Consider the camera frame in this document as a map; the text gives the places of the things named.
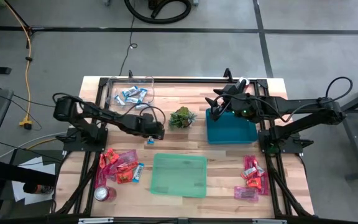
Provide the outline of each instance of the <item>wooden tabletop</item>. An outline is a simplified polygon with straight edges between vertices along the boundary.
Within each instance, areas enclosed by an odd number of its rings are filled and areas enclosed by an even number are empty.
[[[86,101],[95,101],[100,77],[84,77],[80,97]],[[284,81],[281,78],[268,78],[270,95],[287,98]],[[245,186],[240,173],[244,169],[243,157],[255,155],[263,168],[265,157],[260,152],[258,142],[240,145],[210,145],[206,138],[205,110],[209,107],[204,97],[216,97],[213,88],[222,88],[224,84],[201,83],[155,83],[154,106],[159,107],[167,116],[181,106],[194,112],[196,122],[188,129],[170,129],[165,123],[163,141],[154,145],[146,144],[142,137],[132,136],[120,131],[116,126],[108,125],[107,148],[117,153],[131,149],[137,150],[139,162],[145,164],[140,182],[117,184],[107,181],[109,187],[117,191],[117,199],[112,202],[93,200],[92,216],[96,217],[200,217],[200,218],[272,218],[271,195],[259,196],[259,202],[252,203],[235,200],[234,187]],[[253,94],[252,86],[247,92]],[[159,121],[163,120],[159,112]],[[208,159],[207,196],[205,198],[154,195],[150,193],[153,158],[156,153],[202,155]],[[60,172],[57,185],[57,208],[70,197],[78,185],[84,152],[74,152],[66,160]],[[283,154],[283,165],[288,188],[306,211],[313,213],[305,172],[299,158],[292,154]],[[280,208],[284,211],[282,193],[276,185]],[[81,212],[86,204],[88,187],[84,190]]]

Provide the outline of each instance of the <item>green plastic tray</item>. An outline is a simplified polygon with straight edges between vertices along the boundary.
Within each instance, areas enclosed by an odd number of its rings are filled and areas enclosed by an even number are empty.
[[[206,196],[206,158],[158,153],[154,156],[152,194]]]

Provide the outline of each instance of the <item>snack package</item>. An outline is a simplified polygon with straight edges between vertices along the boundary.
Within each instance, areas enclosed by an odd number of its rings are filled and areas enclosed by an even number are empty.
[[[266,172],[264,174],[262,174],[262,176],[260,177],[260,181],[261,181],[262,187],[260,189],[258,189],[258,194],[259,195],[269,195],[269,177]]]
[[[265,173],[256,159],[254,159],[254,167],[258,170],[258,177],[261,177]]]
[[[106,153],[106,158],[109,159],[110,164],[113,164],[118,160],[119,155],[114,153],[112,149],[109,149]]]
[[[256,188],[234,187],[234,198],[257,202],[259,200],[258,190]]]
[[[250,169],[254,167],[254,160],[256,160],[255,156],[244,156],[244,170]],[[250,176],[250,178],[258,177],[258,173],[255,172]]]
[[[143,88],[141,88],[140,90],[141,90],[141,92],[140,92],[140,95],[139,95],[139,101],[140,101],[140,103],[141,103],[141,102],[143,102],[143,99],[144,99],[144,97],[145,97],[146,94],[147,94],[147,90],[146,90],[146,89],[143,89]]]
[[[104,169],[106,167],[106,159],[104,158],[103,154],[100,154],[100,156],[99,156],[99,166],[102,169]]]
[[[127,97],[125,99],[125,102],[127,102],[127,103],[141,103],[140,100],[138,98],[135,98],[135,97]]]
[[[140,175],[142,174],[143,168],[144,168],[144,164],[139,163],[139,165],[136,167],[134,178],[132,179],[133,182],[139,183]]]
[[[103,169],[103,173],[106,176],[115,175],[118,173],[118,166],[123,163],[125,163],[124,160],[120,158],[115,163],[107,165],[106,168]]]
[[[249,178],[252,178],[254,176],[254,173],[256,172],[257,169],[255,167],[251,167],[250,169],[242,171],[241,177],[244,178],[244,180],[247,180]]]
[[[260,177],[251,178],[247,180],[247,187],[256,187],[258,189],[262,188],[262,183],[260,181]]]
[[[140,89],[137,86],[132,86],[127,90],[122,91],[122,94],[125,97],[136,95],[140,92]]]
[[[94,182],[94,188],[97,189],[100,186],[106,186],[106,176],[102,171],[102,168],[98,167],[98,171],[96,172],[96,180]]]
[[[128,164],[130,162],[137,161],[136,150],[133,149],[133,150],[121,153],[121,154],[119,154],[119,158],[122,159],[123,163],[125,162],[126,164]]]
[[[121,105],[124,106],[125,103],[123,102],[123,100],[119,97],[119,95],[117,95],[116,97],[114,97],[114,99]]]
[[[137,161],[130,162],[130,163],[123,163],[118,166],[117,170],[118,170],[118,172],[126,172],[129,170],[133,170],[137,167],[138,164],[139,163]]]
[[[116,179],[118,184],[123,184],[126,182],[132,182],[132,178],[134,177],[134,173],[129,170],[126,172],[120,172],[116,174]]]

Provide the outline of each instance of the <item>potted succulent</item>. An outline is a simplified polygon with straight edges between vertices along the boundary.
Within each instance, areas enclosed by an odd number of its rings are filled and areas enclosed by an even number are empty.
[[[169,125],[176,128],[187,128],[196,121],[196,115],[189,108],[182,106],[179,110],[171,113]]]

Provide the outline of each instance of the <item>gray floor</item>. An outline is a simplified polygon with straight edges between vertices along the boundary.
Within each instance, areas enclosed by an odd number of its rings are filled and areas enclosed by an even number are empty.
[[[112,0],[110,7],[101,0],[11,0],[11,4],[34,25],[130,27],[132,19],[118,0]],[[358,0],[260,0],[259,4],[266,29],[358,29]],[[144,1],[138,1],[137,8],[150,13]],[[171,3],[162,16],[181,9],[180,4]],[[17,25],[5,8],[0,8],[0,25]],[[134,27],[156,26],[136,21]],[[257,26],[252,0],[200,0],[200,6],[188,18],[164,27]],[[51,104],[55,92],[78,94],[85,75],[117,75],[128,40],[129,33],[35,34],[30,69],[32,99]],[[135,33],[133,42],[139,47],[130,51],[124,74],[131,69],[134,75],[220,77],[229,67],[237,77],[266,77],[257,34]],[[339,102],[356,97],[358,35],[267,35],[267,45],[274,77],[285,79],[289,98],[323,96],[328,83],[338,76],[354,82],[352,93]],[[13,69],[8,76],[0,75],[0,86],[20,96],[26,96],[26,55],[23,33],[0,31],[0,66]],[[338,82],[330,95],[340,95],[347,85]],[[67,127],[52,118],[50,108],[33,105],[31,113],[41,122],[41,131],[19,128],[24,112],[12,105],[0,141],[18,145]],[[305,150],[315,213],[324,218],[358,221],[358,181],[344,180],[344,175],[358,171],[358,164],[343,125],[318,126],[301,134],[315,141]],[[60,144],[40,148],[59,149]],[[0,155],[7,150],[0,145]]]

